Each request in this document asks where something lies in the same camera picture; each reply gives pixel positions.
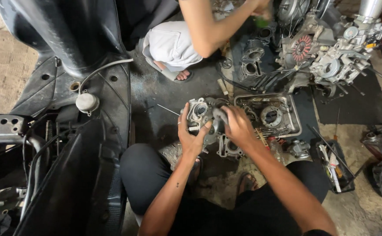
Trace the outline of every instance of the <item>concrete floor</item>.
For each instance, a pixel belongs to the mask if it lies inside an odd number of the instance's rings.
[[[24,88],[37,53],[33,49],[15,40],[7,31],[0,30],[0,113],[7,113],[15,104],[17,97]],[[376,52],[372,57],[373,66],[382,72],[382,58]],[[382,88],[382,78],[378,77]],[[332,137],[335,125],[319,124],[324,137]],[[353,172],[372,155],[359,142],[366,132],[366,126],[340,125],[338,138],[346,156],[348,165]],[[168,147],[161,150],[171,162],[175,161],[177,148]],[[236,182],[240,171],[252,172],[259,183],[264,183],[261,173],[248,158],[242,158],[236,173],[211,177],[200,183],[200,196],[226,208],[232,208],[235,198]],[[361,173],[355,180],[356,190],[350,193],[335,195],[329,192],[323,206],[334,220],[340,235],[364,236],[377,235],[382,232],[382,198],[379,197],[368,184]],[[124,222],[124,235],[136,235],[137,225],[129,206]]]

